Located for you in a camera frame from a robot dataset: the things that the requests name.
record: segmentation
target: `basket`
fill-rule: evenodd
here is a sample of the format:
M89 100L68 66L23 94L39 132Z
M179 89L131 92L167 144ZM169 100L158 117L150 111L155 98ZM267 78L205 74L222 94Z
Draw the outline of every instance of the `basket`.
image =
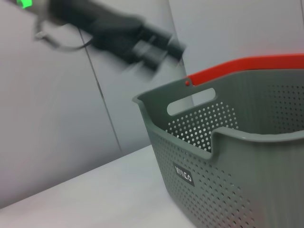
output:
M200 228L304 227L304 55L224 63L134 98L167 191ZM176 115L170 103L213 88Z

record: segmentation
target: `basket handle hole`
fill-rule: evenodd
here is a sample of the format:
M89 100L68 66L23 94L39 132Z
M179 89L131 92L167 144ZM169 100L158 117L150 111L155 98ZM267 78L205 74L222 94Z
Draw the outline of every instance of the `basket handle hole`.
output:
M215 97L216 93L213 88L206 89L191 96L187 96L183 99L170 103L167 107L167 112L169 115L176 115L201 104L212 101Z

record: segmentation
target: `basket label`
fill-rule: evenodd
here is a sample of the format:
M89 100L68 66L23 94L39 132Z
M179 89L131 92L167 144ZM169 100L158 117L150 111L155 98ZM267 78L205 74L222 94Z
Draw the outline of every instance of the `basket label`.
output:
M178 164L175 164L173 162L174 168L175 168L175 173L182 178L184 181L189 183L190 185L194 186L193 178L191 175L191 172L184 169L183 167L179 166Z

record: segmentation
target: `white table surface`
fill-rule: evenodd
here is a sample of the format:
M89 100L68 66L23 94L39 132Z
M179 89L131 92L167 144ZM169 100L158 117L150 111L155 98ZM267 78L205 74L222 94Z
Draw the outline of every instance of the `white table surface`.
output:
M151 146L0 210L0 228L195 228Z

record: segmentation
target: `red plastic rim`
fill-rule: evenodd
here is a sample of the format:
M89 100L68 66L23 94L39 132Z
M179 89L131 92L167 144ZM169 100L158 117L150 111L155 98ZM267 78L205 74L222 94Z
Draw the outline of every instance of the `red plastic rim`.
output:
M194 86L231 73L258 69L304 69L304 54L247 57L232 60L188 76Z

